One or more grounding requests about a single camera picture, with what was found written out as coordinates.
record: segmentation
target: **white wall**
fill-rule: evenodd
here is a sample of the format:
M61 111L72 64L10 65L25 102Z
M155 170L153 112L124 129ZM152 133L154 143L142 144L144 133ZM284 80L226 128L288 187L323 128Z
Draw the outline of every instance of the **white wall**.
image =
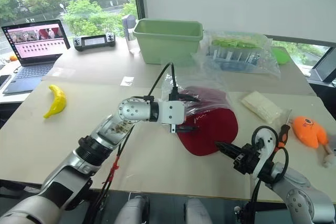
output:
M148 18L336 42L336 0L145 0Z

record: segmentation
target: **screwdriver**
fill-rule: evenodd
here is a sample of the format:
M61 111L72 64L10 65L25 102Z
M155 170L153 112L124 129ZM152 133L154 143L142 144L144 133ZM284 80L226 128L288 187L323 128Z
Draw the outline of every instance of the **screwdriver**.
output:
M279 143L278 143L278 146L275 147L275 149L274 149L275 152L277 152L280 147L284 147L287 143L288 132L289 132L289 129L290 129L290 126L288 125L288 122L289 122L289 118L290 118L291 113L292 113L292 109L289 111L286 123L281 126L281 130L280 130L280 133L279 133Z

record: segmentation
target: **red baseball cap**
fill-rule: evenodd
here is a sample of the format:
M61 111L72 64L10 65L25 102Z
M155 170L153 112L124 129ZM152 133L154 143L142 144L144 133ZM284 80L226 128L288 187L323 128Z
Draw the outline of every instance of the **red baseball cap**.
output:
M203 87L187 87L181 93L200 102L186 102L186 121L182 126L196 127L179 132L184 147L192 154L204 156L218 151L215 142L231 143L238 133L238 122L226 99L226 93Z

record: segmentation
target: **window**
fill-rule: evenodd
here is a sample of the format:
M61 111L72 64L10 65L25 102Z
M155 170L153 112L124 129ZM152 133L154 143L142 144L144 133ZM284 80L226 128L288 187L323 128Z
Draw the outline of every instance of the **window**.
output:
M292 60L305 75L309 75L310 69L312 69L330 49L328 46L276 40L272 41L272 46L286 48Z
M0 0L0 26L60 19L68 39L107 31L123 36L121 18L137 15L135 0ZM0 54L11 52L0 34Z

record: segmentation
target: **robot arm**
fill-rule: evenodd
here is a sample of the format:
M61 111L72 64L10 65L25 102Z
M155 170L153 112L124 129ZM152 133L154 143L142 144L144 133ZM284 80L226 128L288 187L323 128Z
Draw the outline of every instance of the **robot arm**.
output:
M108 116L92 133L79 140L79 147L44 181L41 192L21 201L0 217L1 224L53 224L63 210L75 207L89 189L93 176L111 152L121 144L138 121L175 125L185 120L182 101L123 100L115 115Z
M250 144L242 148L226 143L216 145L222 153L234 159L234 169L242 174L257 175L269 189L280 196L289 209L294 224L334 223L335 208L331 199L315 189L306 177L288 167L286 173L278 179L284 165L274 164L268 158L270 153L267 151L267 145L270 144L267 143L271 132L262 130L264 129L258 132L261 134L256 134L262 142L260 148Z

